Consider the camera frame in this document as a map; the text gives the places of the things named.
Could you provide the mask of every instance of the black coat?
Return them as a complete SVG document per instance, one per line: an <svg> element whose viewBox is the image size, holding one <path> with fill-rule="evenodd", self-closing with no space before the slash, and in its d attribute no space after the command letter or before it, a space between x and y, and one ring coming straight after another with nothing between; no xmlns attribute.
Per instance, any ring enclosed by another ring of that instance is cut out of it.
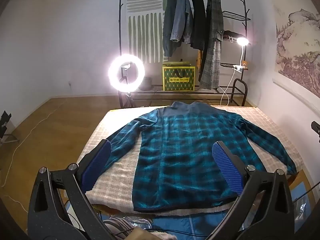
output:
<svg viewBox="0 0 320 240"><path fill-rule="evenodd" d="M193 34L191 36L191 47L194 49L204 50L205 41L205 23L206 15L203 0L192 0L193 15Z"/></svg>

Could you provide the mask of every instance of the white cable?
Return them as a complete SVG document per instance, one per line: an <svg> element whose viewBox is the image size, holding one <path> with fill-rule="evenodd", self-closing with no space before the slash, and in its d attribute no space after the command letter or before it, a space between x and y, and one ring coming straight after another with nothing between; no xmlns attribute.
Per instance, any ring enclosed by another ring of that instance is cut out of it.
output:
<svg viewBox="0 0 320 240"><path fill-rule="evenodd" d="M241 63L242 63L242 56L243 56L243 46L241 46L241 49L242 49L242 52L241 52L241 58L240 58L240 66L241 66ZM233 71L233 75L232 75L232 77L231 77L231 79L230 79L230 82L229 82L229 84L228 84L228 86L227 86L227 88L226 88L226 90L223 90L221 87L219 87L222 91L223 91L223 94L222 94L222 97L221 97L221 100L220 100L220 105L222 104L222 98L223 98L223 95L224 94L226 94L226 91L227 91L227 89L229 88L229 86L230 86L230 83L231 83L231 81L232 81L232 79L233 79L233 76L235 75L235 72L236 72L236 68L235 67L233 67L234 68L234 71Z"/></svg>
<svg viewBox="0 0 320 240"><path fill-rule="evenodd" d="M7 182L7 178L8 178L8 175L9 175L9 171L10 171L10 168L12 166L12 162L13 162L13 157L14 157L14 154L16 152L16 150L24 143L24 141L29 137L29 135L32 133L32 131L41 123L43 122L44 120L47 120L49 118L50 115L52 115L55 111L57 111L60 106L62 106L66 101L68 100L68 98L61 104L59 105L53 112L51 112L46 118L44 118L43 120L41 120L39 123L37 123L37 125L30 131L30 133L25 137L25 139L17 146L17 148L14 150L13 154L12 154L12 158L11 158L11 163L10 163L10 166L9 166L9 169L8 169L8 173L7 173L7 176L5 177L5 180L4 180L4 184L1 186L1 187L4 187L6 182Z"/></svg>
<svg viewBox="0 0 320 240"><path fill-rule="evenodd" d="M232 81L232 79L233 79L233 76L235 75L235 72L236 72L236 68L234 67L234 70L233 70L233 75L232 75L232 77L231 77L231 79L230 79L230 82L229 82L229 84L228 84L228 86L227 86L227 88L226 88L226 90L223 90L221 87L219 87L222 91L223 91L223 94L222 94L222 97L221 97L221 100L220 100L220 105L222 104L222 98L223 98L223 95L224 94L226 94L226 91L228 90L228 88L229 88L229 86L230 86L230 83L231 83L231 81Z"/></svg>
<svg viewBox="0 0 320 240"><path fill-rule="evenodd" d="M19 201L14 200L12 197L10 197L10 196L8 196L8 195L5 195L4 197L8 197L8 198L10 198L11 200L13 200L14 202L19 203L19 204L22 206L23 210L28 213L28 211L24 208L24 206L23 206Z"/></svg>
<svg viewBox="0 0 320 240"><path fill-rule="evenodd" d="M7 176L5 177L4 184L3 184L1 187L4 187L5 184L6 184L6 182L7 182L7 178L8 178L8 175L9 175L9 171L10 171L10 168L11 168L11 165L12 165L12 162L13 162L13 156L14 156L16 150L21 146L21 144L24 143L24 141L29 137L29 135L31 134L31 132L32 132L41 122L43 122L44 120L47 120L47 119L49 118L49 116L52 115L55 111L57 111L57 110L60 108L60 106L62 106L67 100L68 100L68 98L67 98L61 105L59 105L53 112L51 112L45 119L43 119L43 120L41 120L39 123L37 123L37 125L30 131L30 133L25 137L25 139L17 146L17 148L14 150L14 152L13 152L13 154L12 154L11 163L10 163L10 166L9 166L9 169L8 169L8 173L7 173ZM8 195L5 195L5 197L8 197L8 198L10 198L12 201L14 201L14 202L16 202L16 203L19 203L19 204L22 206L23 210L28 213L28 211L24 208L24 206L23 206L19 201L14 200L12 197L10 197L10 196L8 196Z"/></svg>
<svg viewBox="0 0 320 240"><path fill-rule="evenodd" d="M242 48L242 53L241 53L240 64L239 64L240 66L242 66L241 63L242 63L242 56L243 56L243 46L241 46L241 48Z"/></svg>

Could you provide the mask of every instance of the wall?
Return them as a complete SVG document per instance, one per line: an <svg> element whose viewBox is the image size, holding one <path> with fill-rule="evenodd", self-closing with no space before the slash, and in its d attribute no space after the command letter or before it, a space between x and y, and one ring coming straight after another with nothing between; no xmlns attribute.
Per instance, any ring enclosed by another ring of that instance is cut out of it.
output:
<svg viewBox="0 0 320 240"><path fill-rule="evenodd" d="M43 64L40 0L10 0L0 17L0 114L9 130L52 96Z"/></svg>
<svg viewBox="0 0 320 240"><path fill-rule="evenodd" d="M272 82L276 62L276 24L271 0L248 0L254 37L248 54L252 69L247 79L248 100L277 123L300 152L311 175L311 184L320 180L319 137L311 129L317 116L300 100Z"/></svg>
<svg viewBox="0 0 320 240"><path fill-rule="evenodd" d="M107 69L119 55L119 0L44 0L44 57L51 70L57 95L112 94ZM240 0L222 0L222 10L244 14ZM125 7L122 10L123 51L126 52ZM244 33L238 21L225 19L225 28ZM222 62L238 64L241 49L223 42ZM177 51L176 58L196 63L197 51L189 45ZM146 75L162 84L161 64L146 65ZM220 85L227 85L232 69L221 68Z"/></svg>

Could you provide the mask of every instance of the ring light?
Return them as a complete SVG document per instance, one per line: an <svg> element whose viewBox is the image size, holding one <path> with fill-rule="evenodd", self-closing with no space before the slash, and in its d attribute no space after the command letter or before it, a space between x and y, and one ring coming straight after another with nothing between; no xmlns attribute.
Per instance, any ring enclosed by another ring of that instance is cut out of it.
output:
<svg viewBox="0 0 320 240"><path fill-rule="evenodd" d="M133 83L122 84L118 80L117 73L119 68L121 68L121 66L127 62L132 62L137 66L138 77ZM130 54L124 54L122 56L117 57L112 62L108 71L108 75L110 78L110 83L115 89L121 92L129 93L129 92L135 91L140 86L145 75L145 70L144 70L143 62L138 57Z"/></svg>

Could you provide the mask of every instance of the jacket sleeve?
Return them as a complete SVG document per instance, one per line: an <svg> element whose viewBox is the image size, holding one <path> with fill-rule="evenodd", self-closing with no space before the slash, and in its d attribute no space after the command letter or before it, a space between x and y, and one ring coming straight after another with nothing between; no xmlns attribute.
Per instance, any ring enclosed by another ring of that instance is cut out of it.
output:
<svg viewBox="0 0 320 240"><path fill-rule="evenodd" d="M185 26L185 30L184 30L184 34L183 34L183 39L186 44L190 44L191 43L191 36L193 33L193 15L192 15L190 1L186 0L185 4L186 4L185 5L185 7L186 7L185 13L187 15L187 19L186 19L186 26Z"/></svg>
<svg viewBox="0 0 320 240"><path fill-rule="evenodd" d="M179 42L186 24L186 0L178 0L170 40Z"/></svg>
<svg viewBox="0 0 320 240"><path fill-rule="evenodd" d="M140 132L151 127L157 122L157 110L144 114L110 135L107 140L111 143L111 155L108 159L103 172L109 169L113 163L120 160L135 145Z"/></svg>
<svg viewBox="0 0 320 240"><path fill-rule="evenodd" d="M288 175L297 173L296 165L277 137L243 119L241 116L237 118L236 126L241 130L244 136L285 164L288 168Z"/></svg>

